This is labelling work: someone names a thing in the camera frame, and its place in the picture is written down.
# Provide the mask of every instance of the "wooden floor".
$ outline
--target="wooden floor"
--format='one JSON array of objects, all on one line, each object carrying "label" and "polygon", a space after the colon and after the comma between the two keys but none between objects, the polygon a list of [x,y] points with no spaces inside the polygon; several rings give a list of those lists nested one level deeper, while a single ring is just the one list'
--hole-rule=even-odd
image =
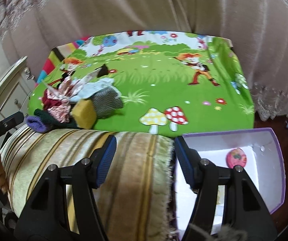
[{"label": "wooden floor", "polygon": [[255,115],[255,128],[271,127],[278,137],[282,154],[284,157],[284,166],[286,174],[286,194],[284,204],[273,213],[273,220],[276,224],[278,232],[281,232],[288,224],[288,129],[286,128],[286,116],[278,116],[275,119],[268,121],[261,121],[258,114]]}]

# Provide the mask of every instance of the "gray knit fabric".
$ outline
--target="gray knit fabric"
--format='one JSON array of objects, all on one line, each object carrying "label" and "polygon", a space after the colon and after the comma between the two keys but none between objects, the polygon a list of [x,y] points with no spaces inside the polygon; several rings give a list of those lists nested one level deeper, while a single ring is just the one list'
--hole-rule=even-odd
[{"label": "gray knit fabric", "polygon": [[110,87],[102,89],[90,98],[93,102],[97,118],[107,117],[113,113],[114,109],[123,108],[124,106],[117,92]]}]

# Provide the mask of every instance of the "colorful striped blanket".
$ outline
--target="colorful striped blanket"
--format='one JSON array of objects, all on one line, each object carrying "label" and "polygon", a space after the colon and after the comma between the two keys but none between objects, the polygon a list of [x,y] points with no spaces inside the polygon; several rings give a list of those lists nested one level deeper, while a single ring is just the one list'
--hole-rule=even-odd
[{"label": "colorful striped blanket", "polygon": [[72,43],[67,43],[58,47],[55,47],[50,52],[42,71],[37,79],[36,86],[42,82],[46,76],[51,73],[61,62],[72,54],[79,46],[81,46],[89,37],[81,38]]}]

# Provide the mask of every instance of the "beige curtain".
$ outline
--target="beige curtain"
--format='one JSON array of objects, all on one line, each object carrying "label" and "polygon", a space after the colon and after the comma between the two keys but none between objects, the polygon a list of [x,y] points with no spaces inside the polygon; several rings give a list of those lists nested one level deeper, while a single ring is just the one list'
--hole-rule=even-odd
[{"label": "beige curtain", "polygon": [[53,47],[125,30],[231,39],[261,119],[288,115],[288,0],[0,0],[5,53],[36,77]]}]

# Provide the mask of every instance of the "white box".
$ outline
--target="white box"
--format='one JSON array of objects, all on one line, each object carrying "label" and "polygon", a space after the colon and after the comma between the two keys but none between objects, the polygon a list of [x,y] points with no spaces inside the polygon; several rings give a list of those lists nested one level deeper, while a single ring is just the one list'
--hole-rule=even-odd
[{"label": "white box", "polygon": [[[226,155],[230,150],[241,148],[247,156],[245,170],[270,213],[274,213],[284,203],[284,160],[278,139],[271,128],[183,134],[183,138],[201,158],[207,158],[220,167],[227,167]],[[176,164],[176,213],[181,239],[191,217],[196,194],[186,184],[178,161]],[[219,187],[221,202],[216,206],[212,234],[218,232],[222,223],[223,194],[224,188]]]}]

